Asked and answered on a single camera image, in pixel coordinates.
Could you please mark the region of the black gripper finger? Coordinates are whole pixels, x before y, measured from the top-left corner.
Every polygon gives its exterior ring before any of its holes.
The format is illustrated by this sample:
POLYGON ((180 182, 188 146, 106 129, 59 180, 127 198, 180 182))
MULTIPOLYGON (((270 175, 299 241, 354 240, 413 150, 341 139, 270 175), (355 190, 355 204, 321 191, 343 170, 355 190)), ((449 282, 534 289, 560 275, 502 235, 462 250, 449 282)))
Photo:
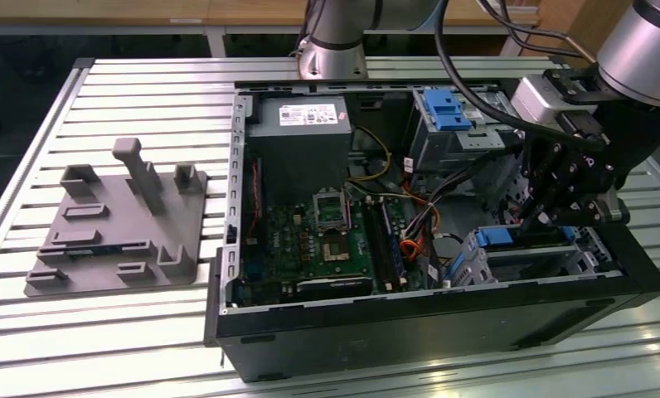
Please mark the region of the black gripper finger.
POLYGON ((542 198, 534 204, 540 221, 550 226, 596 226, 610 218, 612 206, 604 197, 542 198))
POLYGON ((562 159, 562 145, 544 138, 530 138, 522 154, 522 176, 528 179, 528 198, 521 206, 521 225, 528 226, 542 212, 550 177, 562 159))

